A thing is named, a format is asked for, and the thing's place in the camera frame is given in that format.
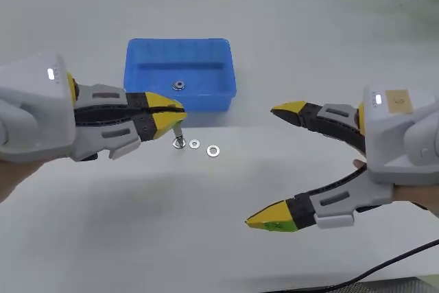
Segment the white table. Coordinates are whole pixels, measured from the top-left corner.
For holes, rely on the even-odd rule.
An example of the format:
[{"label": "white table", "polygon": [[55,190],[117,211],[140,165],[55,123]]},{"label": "white table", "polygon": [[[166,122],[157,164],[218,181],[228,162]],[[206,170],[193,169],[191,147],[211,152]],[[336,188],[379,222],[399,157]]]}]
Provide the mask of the white table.
[{"label": "white table", "polygon": [[[260,292],[338,283],[439,235],[410,204],[352,228],[249,229],[271,202],[336,180],[356,153],[271,115],[306,99],[358,104],[393,81],[439,91],[439,29],[399,0],[0,0],[0,63],[45,49],[82,84],[122,85],[128,40],[227,38],[238,94],[211,128],[116,162],[56,161],[0,206],[0,292]],[[208,144],[221,149],[216,159]],[[439,273],[430,250],[370,279]]]}]

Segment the blue plastic bin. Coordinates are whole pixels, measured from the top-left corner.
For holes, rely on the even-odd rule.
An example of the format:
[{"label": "blue plastic bin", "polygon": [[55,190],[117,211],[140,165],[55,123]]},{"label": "blue plastic bin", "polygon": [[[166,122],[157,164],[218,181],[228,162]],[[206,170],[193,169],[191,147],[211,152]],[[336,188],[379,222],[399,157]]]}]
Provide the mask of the blue plastic bin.
[{"label": "blue plastic bin", "polygon": [[[174,89],[178,81],[183,90]],[[225,39],[132,39],[123,87],[175,99],[187,112],[227,111],[236,96],[230,45]]]}]

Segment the metal bolt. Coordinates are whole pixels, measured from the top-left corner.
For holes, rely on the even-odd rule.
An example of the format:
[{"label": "metal bolt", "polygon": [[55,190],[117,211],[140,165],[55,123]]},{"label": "metal bolt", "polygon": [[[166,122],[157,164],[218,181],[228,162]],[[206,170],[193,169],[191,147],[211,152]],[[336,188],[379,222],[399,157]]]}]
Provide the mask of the metal bolt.
[{"label": "metal bolt", "polygon": [[172,88],[175,89],[176,91],[181,91],[185,89],[185,83],[179,80],[173,83]]}]

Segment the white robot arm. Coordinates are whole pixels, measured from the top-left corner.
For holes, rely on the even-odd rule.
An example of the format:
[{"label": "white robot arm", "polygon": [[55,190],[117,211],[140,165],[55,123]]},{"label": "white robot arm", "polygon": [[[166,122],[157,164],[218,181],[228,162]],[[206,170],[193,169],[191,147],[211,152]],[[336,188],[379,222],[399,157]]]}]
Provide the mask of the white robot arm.
[{"label": "white robot arm", "polygon": [[250,227],[297,231],[314,224],[352,226],[354,212],[390,204],[395,185],[439,184],[439,101],[434,95],[368,86],[358,108],[299,101],[276,106],[272,113],[346,142],[365,154],[368,163],[330,185],[266,207],[247,219]]},{"label": "white robot arm", "polygon": [[0,67],[0,159],[116,159],[157,139],[186,117],[177,101],[154,93],[76,84],[54,53]]}]

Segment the yellow fingertip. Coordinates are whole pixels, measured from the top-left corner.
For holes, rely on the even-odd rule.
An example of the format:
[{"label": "yellow fingertip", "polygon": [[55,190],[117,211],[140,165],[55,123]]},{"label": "yellow fingertip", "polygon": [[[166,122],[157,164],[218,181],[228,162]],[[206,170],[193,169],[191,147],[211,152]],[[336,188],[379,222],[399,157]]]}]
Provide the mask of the yellow fingertip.
[{"label": "yellow fingertip", "polygon": [[272,110],[286,110],[291,111],[293,113],[299,113],[300,110],[305,106],[306,101],[295,101],[281,104],[280,106],[275,106]]}]

